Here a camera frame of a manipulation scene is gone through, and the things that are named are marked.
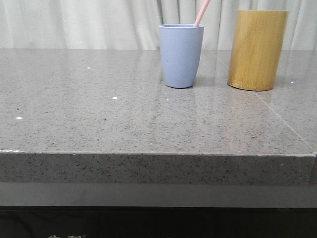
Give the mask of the pink chopstick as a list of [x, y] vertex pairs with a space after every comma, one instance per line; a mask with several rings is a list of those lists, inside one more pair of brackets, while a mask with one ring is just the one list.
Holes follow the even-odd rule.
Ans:
[[210, 2], [211, 2], [211, 0], [204, 0], [202, 6], [200, 8], [200, 11], [199, 11], [199, 13], [198, 13], [198, 15], [196, 17], [196, 20], [194, 22], [194, 25], [193, 25], [194, 27], [198, 27], [200, 25], [201, 20], [202, 20], [204, 14], [205, 14]]

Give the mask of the bamboo cylinder holder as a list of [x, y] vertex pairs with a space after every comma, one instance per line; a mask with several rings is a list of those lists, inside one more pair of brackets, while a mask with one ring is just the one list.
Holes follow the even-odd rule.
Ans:
[[274, 87], [287, 18], [285, 10], [237, 11], [229, 86], [248, 91]]

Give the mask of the dark cabinet below counter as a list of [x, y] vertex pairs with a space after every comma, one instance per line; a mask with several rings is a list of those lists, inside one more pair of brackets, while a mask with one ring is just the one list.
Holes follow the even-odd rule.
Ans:
[[316, 209], [3, 206], [3, 238], [314, 238]]

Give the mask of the white curtain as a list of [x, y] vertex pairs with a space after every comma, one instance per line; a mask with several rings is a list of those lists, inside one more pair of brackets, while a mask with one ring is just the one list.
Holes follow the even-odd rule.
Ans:
[[[0, 46], [156, 50], [159, 26], [193, 23], [200, 0], [3, 0]], [[239, 9], [286, 10], [284, 50], [317, 48], [314, 0], [213, 0], [201, 23], [203, 49], [229, 50]]]

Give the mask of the blue plastic cup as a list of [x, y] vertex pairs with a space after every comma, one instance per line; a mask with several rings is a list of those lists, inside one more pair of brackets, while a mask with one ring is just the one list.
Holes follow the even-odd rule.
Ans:
[[159, 43], [165, 83], [172, 88], [188, 88], [196, 79], [204, 25], [163, 24], [159, 26]]

